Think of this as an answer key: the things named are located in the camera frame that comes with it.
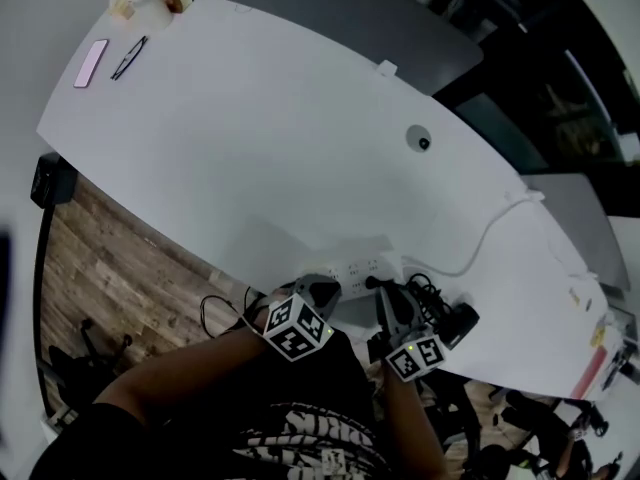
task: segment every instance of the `smartphone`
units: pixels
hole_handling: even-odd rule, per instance
[[[89,53],[87,53],[87,56],[82,63],[82,67],[80,68],[80,72],[76,77],[76,81],[73,84],[75,88],[84,89],[89,85],[107,44],[109,44],[108,39],[98,39],[91,45],[91,49],[89,50]]]

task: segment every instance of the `power strip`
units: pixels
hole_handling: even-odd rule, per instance
[[[305,274],[323,274],[335,279],[342,287],[342,300],[359,299],[375,292],[366,287],[369,276],[378,279],[395,279],[397,277],[393,265],[382,256],[360,260],[334,260],[324,263],[318,268],[305,269]]]

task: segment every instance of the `eyeglasses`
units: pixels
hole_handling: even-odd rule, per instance
[[[129,50],[129,53],[124,56],[124,59],[122,59],[120,65],[117,67],[116,72],[111,75],[111,80],[117,80],[122,76],[122,73],[124,73],[135,60],[138,54],[142,51],[144,45],[147,44],[148,40],[149,38],[147,36],[142,36],[142,39],[140,39],[140,41],[138,41],[135,46]]]

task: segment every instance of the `wooden floor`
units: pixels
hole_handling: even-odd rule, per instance
[[[81,176],[73,200],[56,207],[47,246],[42,286],[40,332],[43,359],[55,345],[73,357],[87,355],[80,323],[91,318],[90,334],[100,353],[115,351],[123,336],[123,371],[178,347],[208,339],[200,326],[205,295],[243,307],[247,286],[188,253],[119,206]],[[223,303],[208,304],[207,327],[217,335],[235,323]],[[493,386],[467,384],[483,426],[482,442],[518,445],[526,434],[505,424],[493,427],[488,398]],[[61,406],[56,386],[47,380],[54,410]],[[429,403],[429,394],[425,402]],[[466,444],[454,444],[447,460],[454,477],[466,458]]]

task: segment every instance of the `cord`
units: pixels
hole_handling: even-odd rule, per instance
[[[249,290],[250,290],[250,288],[247,288],[247,291],[244,294],[245,311],[246,311],[246,303],[247,303],[247,294],[249,293]],[[204,314],[204,306],[205,306],[205,303],[207,302],[207,300],[209,300],[209,299],[216,299],[216,300],[221,300],[222,302],[224,302],[227,306],[229,306],[233,310],[233,312],[236,315],[238,315],[243,320],[243,322],[247,325],[247,327],[249,327],[249,329],[251,329],[257,335],[262,336],[262,331],[260,329],[258,329],[257,327],[255,327],[252,323],[250,323],[249,320],[247,320],[245,318],[244,314],[238,312],[238,310],[233,306],[231,301],[225,299],[224,297],[220,297],[219,295],[206,295],[200,301],[200,325],[202,326],[202,329],[207,334],[207,336],[209,336],[212,339],[216,338],[216,336],[211,334],[209,332],[209,330],[207,329],[207,323],[206,323],[205,314]],[[255,314],[257,314],[263,308],[268,308],[268,307],[269,307],[268,305],[258,307],[256,309],[256,313]]]
[[[487,224],[487,227],[484,228],[484,231],[482,232],[482,236],[480,237],[480,241],[478,242],[478,245],[476,246],[475,250],[473,251],[473,254],[471,255],[471,258],[469,258],[467,263],[460,270],[457,270],[457,271],[454,271],[454,272],[447,272],[445,270],[440,270],[440,269],[438,269],[436,267],[432,267],[431,265],[427,265],[426,263],[422,263],[422,262],[419,262],[419,261],[416,261],[415,263],[408,262],[408,263],[405,264],[405,266],[426,268],[427,270],[430,270],[431,272],[435,272],[436,274],[440,274],[441,276],[445,276],[445,277],[462,277],[463,275],[465,275],[469,271],[469,269],[475,263],[476,258],[478,257],[478,254],[480,253],[480,249],[482,248],[482,244],[484,243],[484,239],[487,236],[487,233],[489,233],[489,230],[493,227],[493,225],[496,222],[498,222],[502,217],[504,217],[507,213],[509,213],[511,210],[513,210],[516,206],[520,206],[522,203],[538,202],[538,201],[541,201],[543,198],[544,198],[544,196],[540,192],[528,192],[526,197],[524,197],[523,199],[519,199],[518,201],[516,201],[514,203],[511,203],[505,209],[501,210],[496,216],[494,216],[489,221],[489,223]]]
[[[424,279],[427,284],[421,285],[415,279]],[[431,279],[426,274],[418,272],[413,274],[406,284],[407,288],[415,296],[416,300],[420,304],[423,316],[427,319],[427,322],[432,326],[437,326],[445,318],[446,314],[451,314],[453,311],[451,306],[447,304],[440,295],[441,290],[438,290],[431,282]],[[427,299],[423,298],[423,293],[427,292]]]

